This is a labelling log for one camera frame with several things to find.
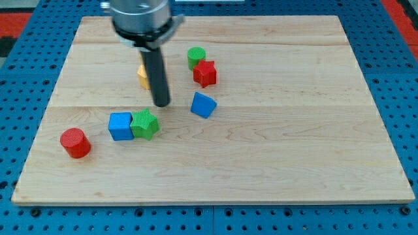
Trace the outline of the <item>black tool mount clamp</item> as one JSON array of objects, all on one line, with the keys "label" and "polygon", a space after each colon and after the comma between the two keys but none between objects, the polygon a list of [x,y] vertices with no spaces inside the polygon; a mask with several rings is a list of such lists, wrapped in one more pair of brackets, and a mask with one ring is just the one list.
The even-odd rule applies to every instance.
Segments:
[{"label": "black tool mount clamp", "polygon": [[184,15],[180,14],[172,17],[167,23],[157,29],[145,33],[128,32],[118,26],[115,20],[112,20],[112,26],[120,42],[132,47],[139,48],[144,52],[154,51],[168,42],[175,34],[179,26],[184,22]]}]

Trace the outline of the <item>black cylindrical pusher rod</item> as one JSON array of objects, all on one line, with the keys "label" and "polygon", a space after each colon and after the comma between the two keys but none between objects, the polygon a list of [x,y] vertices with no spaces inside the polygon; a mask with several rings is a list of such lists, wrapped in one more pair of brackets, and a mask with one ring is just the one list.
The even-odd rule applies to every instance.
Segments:
[{"label": "black cylindrical pusher rod", "polygon": [[153,103],[157,107],[166,107],[170,103],[170,92],[161,49],[140,52],[140,54],[148,77]]}]

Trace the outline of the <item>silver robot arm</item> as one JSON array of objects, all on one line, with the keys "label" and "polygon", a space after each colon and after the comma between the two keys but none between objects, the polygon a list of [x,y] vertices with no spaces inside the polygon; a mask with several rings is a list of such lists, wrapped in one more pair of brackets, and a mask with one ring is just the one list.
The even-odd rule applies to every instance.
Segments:
[{"label": "silver robot arm", "polygon": [[120,41],[138,49],[153,103],[158,107],[169,105],[170,89],[161,47],[174,36],[184,16],[172,15],[169,0],[107,0],[100,2],[100,8],[111,16]]}]

